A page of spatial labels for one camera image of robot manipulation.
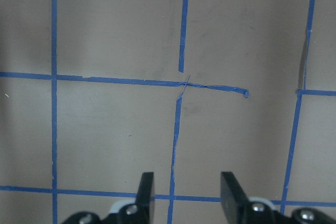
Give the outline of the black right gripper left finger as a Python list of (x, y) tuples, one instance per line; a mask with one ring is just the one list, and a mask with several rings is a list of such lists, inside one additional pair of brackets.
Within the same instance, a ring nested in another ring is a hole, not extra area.
[(154, 173), (142, 174), (134, 199), (119, 200), (112, 204), (105, 223), (152, 223), (155, 202)]

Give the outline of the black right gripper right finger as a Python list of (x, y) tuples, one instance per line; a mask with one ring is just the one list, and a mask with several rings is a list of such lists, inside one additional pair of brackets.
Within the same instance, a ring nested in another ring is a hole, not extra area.
[(275, 223), (270, 200), (248, 197), (232, 172), (221, 172), (220, 201), (228, 223)]

